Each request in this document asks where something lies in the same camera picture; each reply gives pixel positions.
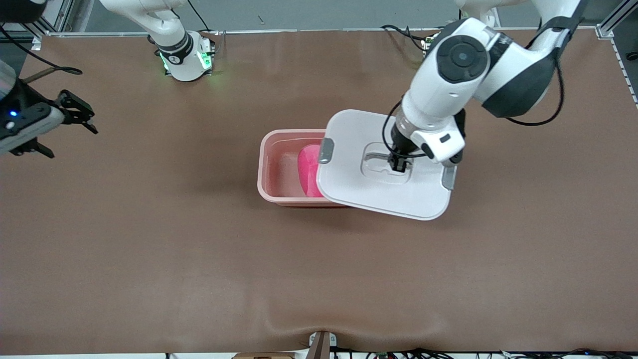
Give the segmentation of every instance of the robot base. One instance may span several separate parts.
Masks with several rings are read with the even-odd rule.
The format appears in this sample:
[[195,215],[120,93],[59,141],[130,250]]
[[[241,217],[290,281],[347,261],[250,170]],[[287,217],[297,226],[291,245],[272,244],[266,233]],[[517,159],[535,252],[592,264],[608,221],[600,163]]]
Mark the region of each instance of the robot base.
[[319,157],[319,190],[332,202],[364,210],[417,220],[439,217],[450,202],[457,167],[421,157],[409,159],[405,173],[393,171],[381,137],[386,117],[345,110],[330,119]]
[[172,64],[162,57],[166,75],[184,82],[197,80],[205,74],[210,75],[215,58],[215,45],[211,43],[211,39],[196,31],[188,31],[188,34],[193,38],[193,50],[184,58],[182,64]]

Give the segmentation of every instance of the pink bin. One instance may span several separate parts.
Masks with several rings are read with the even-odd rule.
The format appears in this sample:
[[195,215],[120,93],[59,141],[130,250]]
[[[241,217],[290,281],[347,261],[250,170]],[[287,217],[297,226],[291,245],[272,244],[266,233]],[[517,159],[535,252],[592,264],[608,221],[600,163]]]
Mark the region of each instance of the pink bin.
[[266,201],[286,207],[343,207],[323,197],[306,197],[299,183],[299,151],[321,144],[324,134],[325,130],[276,130],[263,138],[257,188]]

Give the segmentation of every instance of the black cable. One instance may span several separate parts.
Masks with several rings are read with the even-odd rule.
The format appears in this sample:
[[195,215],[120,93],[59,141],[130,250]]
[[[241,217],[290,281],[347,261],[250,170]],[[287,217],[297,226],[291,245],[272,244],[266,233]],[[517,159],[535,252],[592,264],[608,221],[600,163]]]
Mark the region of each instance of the black cable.
[[422,48],[416,40],[414,40],[414,36],[412,36],[412,33],[410,32],[410,27],[406,26],[405,27],[405,32],[408,33],[408,36],[410,37],[410,39],[412,40],[412,43],[414,44],[414,46],[416,46],[419,50],[425,52],[426,50],[424,48]]
[[392,149],[392,147],[390,147],[390,145],[388,144],[388,140],[385,138],[385,128],[388,126],[388,122],[390,121],[390,118],[392,117],[392,114],[394,113],[394,111],[396,111],[399,106],[401,106],[401,100],[399,100],[397,102],[396,105],[394,105],[394,107],[392,108],[392,110],[390,110],[390,113],[388,113],[388,117],[385,118],[385,122],[383,122],[383,128],[381,129],[381,138],[383,139],[383,144],[385,145],[385,147],[388,149],[388,151],[390,151],[390,153],[392,153],[393,155],[397,156],[397,157],[401,157],[401,158],[419,158],[419,157],[426,157],[427,155],[425,153],[421,153],[418,155],[402,155],[400,153],[398,153],[397,151],[394,151]]
[[407,36],[409,38],[414,38],[414,39],[416,39],[418,41],[425,41],[426,40],[426,38],[422,38],[420,36],[410,36],[407,32],[403,31],[402,29],[400,29],[400,28],[398,28],[398,27],[396,27],[394,25],[383,25],[381,28],[382,29],[393,29],[393,30],[395,30],[396,32],[398,32],[399,34],[401,34],[403,36]]
[[43,59],[42,57],[34,54],[33,52],[31,52],[31,50],[27,49],[26,47],[22,46],[19,42],[15,41],[15,39],[12,38],[11,35],[9,35],[9,33],[7,33],[6,30],[3,27],[1,27],[1,26],[0,26],[0,33],[2,33],[7,39],[9,39],[9,41],[11,41],[17,47],[19,47],[22,51],[24,51],[27,54],[35,57],[36,59],[42,61],[43,63],[51,66],[54,71],[64,71],[64,72],[70,73],[72,75],[82,75],[82,71],[79,68],[69,67],[69,66],[57,66],[56,64],[52,63],[51,61]]
[[202,18],[202,16],[199,14],[199,12],[197,11],[197,9],[193,6],[193,3],[191,3],[191,0],[188,0],[188,4],[191,6],[191,9],[193,9],[193,11],[195,12],[195,14],[197,15],[198,18],[200,18],[200,20],[202,21],[202,24],[204,24],[204,27],[206,28],[206,31],[210,31],[211,29],[208,27],[208,25],[206,24],[206,21],[204,21],[204,19]]
[[556,108],[556,112],[554,112],[554,114],[550,118],[546,119],[545,121],[541,121],[541,122],[522,122],[522,121],[519,121],[517,119],[506,117],[506,119],[508,121],[513,122],[513,123],[515,123],[517,125],[521,125],[521,126],[533,127],[533,126],[546,125],[546,124],[554,121],[554,119],[556,119],[558,117],[560,112],[563,110],[563,104],[565,103],[565,80],[563,79],[563,70],[560,67],[560,61],[558,60],[558,56],[554,57],[554,64],[556,66],[556,73],[558,74],[558,85],[560,87],[560,100],[558,102],[558,107]]

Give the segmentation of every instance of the brown table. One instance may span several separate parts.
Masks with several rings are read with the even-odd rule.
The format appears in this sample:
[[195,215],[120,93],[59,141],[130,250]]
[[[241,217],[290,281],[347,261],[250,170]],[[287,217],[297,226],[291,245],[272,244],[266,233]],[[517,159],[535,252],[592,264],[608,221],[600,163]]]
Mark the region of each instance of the brown table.
[[[85,74],[34,87],[80,95],[100,134],[65,126],[41,138],[54,160],[0,159],[3,354],[284,350],[319,329],[364,350],[638,349],[638,112],[593,30],[565,53],[554,123],[468,106],[432,222],[280,208],[256,189],[267,132],[387,112],[419,64],[409,40],[221,42],[213,76],[179,83],[145,38],[44,40]],[[553,112],[556,87],[525,120]]]

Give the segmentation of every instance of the pink object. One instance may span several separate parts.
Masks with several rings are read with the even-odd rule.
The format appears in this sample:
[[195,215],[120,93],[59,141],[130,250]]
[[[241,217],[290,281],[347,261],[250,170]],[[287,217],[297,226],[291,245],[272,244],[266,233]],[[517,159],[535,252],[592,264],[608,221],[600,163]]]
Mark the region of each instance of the pink object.
[[301,189],[307,197],[323,197],[317,187],[317,170],[319,169],[319,151],[321,145],[309,144],[302,148],[297,156],[297,170]]
[[266,201],[287,207],[343,207],[324,197],[306,196],[299,182],[300,151],[310,144],[320,145],[324,134],[325,130],[276,130],[263,138],[257,189]]

